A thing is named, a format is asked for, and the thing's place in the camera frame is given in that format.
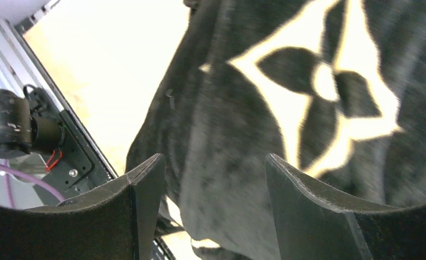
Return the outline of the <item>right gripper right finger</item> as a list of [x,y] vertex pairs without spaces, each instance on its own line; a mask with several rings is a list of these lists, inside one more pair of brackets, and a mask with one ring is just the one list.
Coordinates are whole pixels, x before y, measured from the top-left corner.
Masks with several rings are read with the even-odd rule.
[[281,259],[426,259],[426,204],[393,207],[265,159]]

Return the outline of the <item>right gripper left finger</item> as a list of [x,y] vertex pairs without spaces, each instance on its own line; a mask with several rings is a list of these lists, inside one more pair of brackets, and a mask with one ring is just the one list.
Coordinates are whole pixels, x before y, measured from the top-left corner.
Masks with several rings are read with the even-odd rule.
[[0,259],[150,259],[165,158],[57,206],[0,207]]

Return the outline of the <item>black pillowcase with beige flowers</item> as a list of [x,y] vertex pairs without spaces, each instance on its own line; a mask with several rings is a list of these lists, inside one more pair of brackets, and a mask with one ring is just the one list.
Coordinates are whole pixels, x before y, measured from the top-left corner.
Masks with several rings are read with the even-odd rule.
[[188,29],[126,168],[166,160],[155,236],[190,259],[280,257],[264,160],[426,203],[426,1],[185,1]]

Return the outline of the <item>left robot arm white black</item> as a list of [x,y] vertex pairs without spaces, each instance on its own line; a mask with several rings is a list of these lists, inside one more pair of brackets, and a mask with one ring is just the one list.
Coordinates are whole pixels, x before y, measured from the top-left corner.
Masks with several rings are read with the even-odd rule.
[[0,159],[32,152],[52,154],[64,143],[65,133],[49,95],[31,84],[23,97],[0,89]]

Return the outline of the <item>aluminium frame rail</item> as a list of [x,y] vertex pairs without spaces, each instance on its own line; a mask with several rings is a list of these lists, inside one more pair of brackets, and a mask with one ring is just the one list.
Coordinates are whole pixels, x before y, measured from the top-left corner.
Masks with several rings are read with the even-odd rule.
[[50,75],[25,39],[0,16],[0,89],[22,97],[28,84],[44,89],[56,109],[64,110],[65,100]]

